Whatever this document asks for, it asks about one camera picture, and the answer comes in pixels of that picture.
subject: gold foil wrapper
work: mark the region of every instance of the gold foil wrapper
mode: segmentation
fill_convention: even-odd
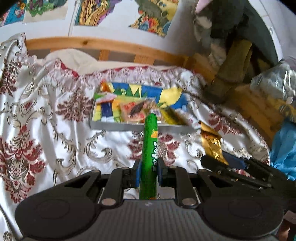
[[[205,153],[218,161],[229,165],[229,163],[225,160],[222,154],[221,149],[221,136],[212,128],[200,122],[202,126],[201,136],[202,136],[202,146],[205,149]]]

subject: colorful artwork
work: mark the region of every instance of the colorful artwork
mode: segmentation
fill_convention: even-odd
[[[77,13],[75,25],[98,26],[121,0],[85,0]]]
[[[0,27],[23,21],[25,7],[26,3],[24,3],[24,1],[18,1],[15,3],[5,14],[0,17]]]
[[[28,0],[26,10],[35,17],[65,5],[67,0]]]
[[[166,108],[170,106],[173,109],[186,108],[188,101],[182,93],[182,89],[173,87],[170,89],[162,89],[154,86],[147,85],[133,85],[126,83],[109,83],[110,91],[117,94],[117,97],[110,105],[112,117],[115,122],[121,122],[120,106],[122,101],[138,101],[139,98],[153,98],[157,103],[158,108]],[[93,112],[93,121],[101,121],[102,106],[96,105]]]
[[[178,0],[135,0],[140,17],[131,28],[137,28],[161,37],[168,33],[170,23],[177,11]]]

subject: green tube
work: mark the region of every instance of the green tube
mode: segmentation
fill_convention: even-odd
[[[140,199],[156,198],[157,177],[157,117],[149,114],[145,119],[142,149]]]

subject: bedspread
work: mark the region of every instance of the bedspread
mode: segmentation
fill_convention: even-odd
[[[107,174],[132,167],[141,158],[142,133],[90,129],[93,95],[102,80],[201,92],[202,77],[182,68],[134,66],[79,75],[60,59],[29,57],[24,34],[1,44],[0,65],[0,238],[5,241],[21,238],[14,211],[29,195],[90,170]],[[223,150],[269,162],[264,139],[240,114],[186,96],[196,117],[222,136]],[[202,168],[200,135],[159,133],[158,138],[167,166]],[[138,198],[138,190],[126,190],[125,198]]]

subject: wooden bed frame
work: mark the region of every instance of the wooden bed frame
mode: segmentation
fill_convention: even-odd
[[[153,65],[155,60],[170,65],[180,66],[195,73],[200,73],[209,83],[216,71],[209,65],[206,57],[195,54],[194,57],[174,55],[154,48],[109,39],[87,37],[53,37],[31,39],[26,41],[28,50],[50,50],[50,52],[67,49],[100,50],[98,60],[109,60],[111,51],[135,55],[134,63]],[[248,86],[238,87],[226,105],[238,111],[254,125],[271,146],[275,133],[280,129],[283,117],[262,97],[252,93]]]

